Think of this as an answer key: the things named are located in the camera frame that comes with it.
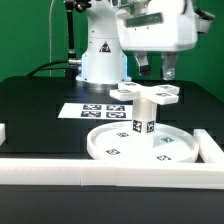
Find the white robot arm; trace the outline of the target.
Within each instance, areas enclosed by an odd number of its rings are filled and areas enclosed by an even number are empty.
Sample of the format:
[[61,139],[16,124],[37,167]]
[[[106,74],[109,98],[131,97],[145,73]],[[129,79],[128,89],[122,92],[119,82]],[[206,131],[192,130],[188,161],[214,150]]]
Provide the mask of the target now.
[[76,4],[88,15],[88,47],[77,81],[98,89],[130,79],[127,51],[134,53],[142,76],[151,73],[147,54],[159,52],[161,77],[174,79],[178,53],[194,48],[215,19],[195,0],[76,0]]

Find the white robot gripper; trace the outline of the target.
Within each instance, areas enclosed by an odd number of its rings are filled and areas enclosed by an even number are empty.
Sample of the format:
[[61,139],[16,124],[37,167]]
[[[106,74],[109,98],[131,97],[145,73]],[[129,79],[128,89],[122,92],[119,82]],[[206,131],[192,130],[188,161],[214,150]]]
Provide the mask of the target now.
[[[191,0],[139,0],[127,2],[115,14],[123,50],[161,51],[162,78],[175,79],[178,53],[192,49],[197,42],[197,27]],[[141,76],[151,67],[146,52],[136,52]]]

